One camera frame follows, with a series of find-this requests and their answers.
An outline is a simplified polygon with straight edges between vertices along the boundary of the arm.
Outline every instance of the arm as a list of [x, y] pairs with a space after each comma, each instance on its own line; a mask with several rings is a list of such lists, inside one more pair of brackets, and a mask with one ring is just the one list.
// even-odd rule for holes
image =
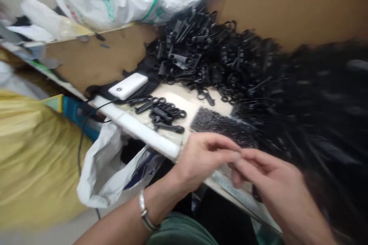
[[[173, 169], [144, 191], [151, 222], [159, 225], [174, 206], [195, 191], [218, 166], [238, 160], [240, 150], [222, 135], [192, 134]], [[150, 235], [141, 221], [139, 200], [135, 197], [93, 225], [75, 245], [144, 244]]]
[[234, 186], [240, 187], [246, 178], [257, 187], [286, 244], [336, 244], [295, 166], [256, 149], [243, 149], [241, 156], [232, 165]]

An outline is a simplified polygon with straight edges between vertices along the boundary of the finger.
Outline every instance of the finger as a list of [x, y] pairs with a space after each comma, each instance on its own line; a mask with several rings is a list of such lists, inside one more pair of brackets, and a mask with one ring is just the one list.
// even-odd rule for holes
[[231, 170], [231, 182], [234, 188], [239, 189], [243, 184], [242, 176], [238, 170]]
[[261, 173], [255, 166], [244, 159], [239, 159], [234, 163], [236, 169], [256, 186], [262, 186], [267, 181], [267, 176]]
[[285, 165], [285, 162], [279, 158], [267, 154], [258, 149], [242, 149], [240, 152], [242, 158], [262, 168], [265, 172]]
[[233, 163], [241, 159], [240, 153], [228, 149], [220, 149], [217, 151], [209, 152], [214, 161], [215, 167], [218, 167], [224, 163]]
[[235, 167], [234, 163], [229, 163], [229, 164], [228, 164], [228, 166], [229, 166], [229, 168], [231, 168], [231, 170], [235, 170], [237, 173], [239, 173], [239, 174], [240, 174], [240, 177], [241, 177], [241, 180], [242, 180], [242, 181], [248, 181], [248, 179], [247, 179], [247, 178], [245, 178], [245, 177], [244, 177], [244, 175], [242, 175], [242, 174], [237, 170], [237, 168]]
[[217, 133], [200, 133], [202, 141], [210, 151], [216, 149], [230, 149], [232, 151], [240, 152], [241, 147], [238, 146], [233, 140]]
[[255, 161], [248, 161], [250, 162], [253, 166], [255, 166], [256, 168], [258, 168], [258, 170], [262, 173], [262, 174], [266, 174], [266, 171], [263, 169], [262, 166], [260, 166], [259, 164], [257, 164]]

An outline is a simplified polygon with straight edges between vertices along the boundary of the black textile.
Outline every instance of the black textile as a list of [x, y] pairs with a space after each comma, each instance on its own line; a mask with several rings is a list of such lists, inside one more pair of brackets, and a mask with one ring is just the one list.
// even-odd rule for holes
[[[138, 63], [137, 68], [132, 72], [123, 71], [124, 78], [127, 78], [128, 76], [131, 76], [134, 73], [140, 73], [142, 75], [145, 75], [148, 77], [148, 82], [144, 86], [142, 86], [137, 92], [135, 92], [133, 95], [131, 95], [128, 99], [131, 98], [139, 98], [143, 96], [150, 95], [160, 84], [159, 81], [157, 81], [157, 70], [155, 69], [155, 65], [157, 65], [157, 59], [153, 55], [147, 55], [144, 57], [144, 59]], [[84, 96], [88, 98], [89, 100], [92, 100], [95, 98], [96, 95], [100, 95], [108, 100], [113, 100], [115, 97], [111, 95], [108, 90], [119, 83], [121, 80], [116, 80], [112, 83], [106, 84], [106, 85], [92, 85], [87, 87], [87, 89], [84, 92]], [[118, 100], [116, 101], [116, 104], [124, 104], [126, 100]]]
[[23, 16], [20, 16], [20, 17], [16, 17], [16, 21], [12, 24], [12, 26], [31, 26], [32, 23], [30, 21], [30, 19], [23, 15]]

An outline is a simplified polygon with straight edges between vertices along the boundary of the wrist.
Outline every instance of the wrist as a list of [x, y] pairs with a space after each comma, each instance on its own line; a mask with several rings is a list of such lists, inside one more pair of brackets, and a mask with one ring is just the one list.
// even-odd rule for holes
[[167, 185], [169, 185], [181, 199], [192, 192], [188, 186], [186, 177], [180, 174], [176, 166], [174, 166], [165, 177], [167, 178]]
[[146, 188], [143, 195], [148, 218], [152, 224], [161, 224], [175, 205], [187, 194], [182, 187], [182, 181], [172, 171]]
[[329, 228], [315, 229], [305, 226], [303, 229], [282, 228], [285, 244], [336, 245], [336, 241]]

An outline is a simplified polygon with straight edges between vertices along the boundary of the cardboard box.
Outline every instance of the cardboard box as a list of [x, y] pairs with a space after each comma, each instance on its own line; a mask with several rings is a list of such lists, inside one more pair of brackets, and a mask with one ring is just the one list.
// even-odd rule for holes
[[220, 22], [237, 22], [276, 38], [285, 51], [301, 44], [360, 38], [368, 41], [368, 0], [226, 0]]
[[154, 27], [138, 24], [101, 33], [105, 41], [91, 35], [88, 42], [78, 39], [47, 44], [44, 56], [62, 64], [56, 69], [83, 93], [90, 85], [122, 80], [123, 70], [132, 71], [146, 54], [144, 42], [157, 37]]

